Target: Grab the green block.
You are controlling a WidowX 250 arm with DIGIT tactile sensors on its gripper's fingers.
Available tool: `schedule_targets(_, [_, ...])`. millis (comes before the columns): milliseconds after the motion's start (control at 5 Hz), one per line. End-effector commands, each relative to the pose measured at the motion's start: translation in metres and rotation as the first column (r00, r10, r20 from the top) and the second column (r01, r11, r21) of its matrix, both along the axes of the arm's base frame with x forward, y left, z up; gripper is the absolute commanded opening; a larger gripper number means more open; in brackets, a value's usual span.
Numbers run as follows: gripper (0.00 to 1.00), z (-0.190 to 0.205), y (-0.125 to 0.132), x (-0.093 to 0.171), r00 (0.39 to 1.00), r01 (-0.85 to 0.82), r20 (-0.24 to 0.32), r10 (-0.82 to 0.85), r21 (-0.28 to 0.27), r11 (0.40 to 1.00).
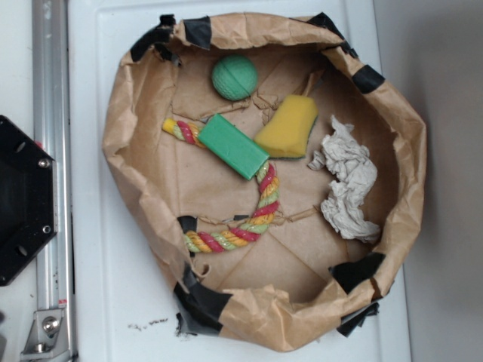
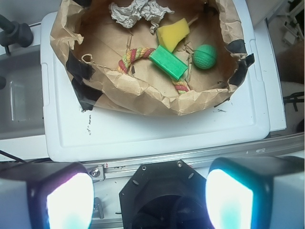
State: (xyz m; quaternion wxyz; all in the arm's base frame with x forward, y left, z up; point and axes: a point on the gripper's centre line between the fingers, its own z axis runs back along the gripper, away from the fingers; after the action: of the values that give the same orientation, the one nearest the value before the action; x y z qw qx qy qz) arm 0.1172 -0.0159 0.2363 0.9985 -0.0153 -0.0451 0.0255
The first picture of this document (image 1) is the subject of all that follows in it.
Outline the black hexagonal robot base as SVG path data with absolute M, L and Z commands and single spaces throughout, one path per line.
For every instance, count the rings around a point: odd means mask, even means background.
M 1 285 L 6 287 L 56 235 L 55 160 L 1 117 Z

